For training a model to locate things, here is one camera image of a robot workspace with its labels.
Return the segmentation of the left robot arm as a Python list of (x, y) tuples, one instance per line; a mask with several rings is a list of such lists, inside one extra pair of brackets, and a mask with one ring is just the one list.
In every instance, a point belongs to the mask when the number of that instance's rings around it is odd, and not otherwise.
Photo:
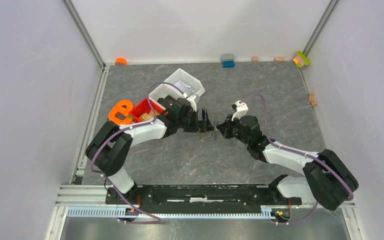
[(177, 99), (166, 96), (157, 100), (165, 109), (155, 119), (120, 126), (107, 121), (85, 150), (85, 156), (96, 167), (96, 172), (107, 177), (118, 189), (118, 197), (125, 204), (137, 198), (136, 183), (129, 176), (124, 163), (131, 147), (175, 134), (179, 129), (186, 133), (206, 133), (214, 130), (205, 108), (198, 112), (196, 97)]

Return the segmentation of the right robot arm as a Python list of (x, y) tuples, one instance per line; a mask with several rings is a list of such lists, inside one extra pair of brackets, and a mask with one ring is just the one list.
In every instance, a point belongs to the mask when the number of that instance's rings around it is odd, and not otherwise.
[(264, 135), (258, 119), (251, 115), (233, 118), (230, 114), (216, 128), (223, 138), (243, 143), (255, 160), (302, 174), (312, 196), (325, 209), (334, 211), (354, 199), (359, 183), (334, 151), (301, 151), (283, 145)]

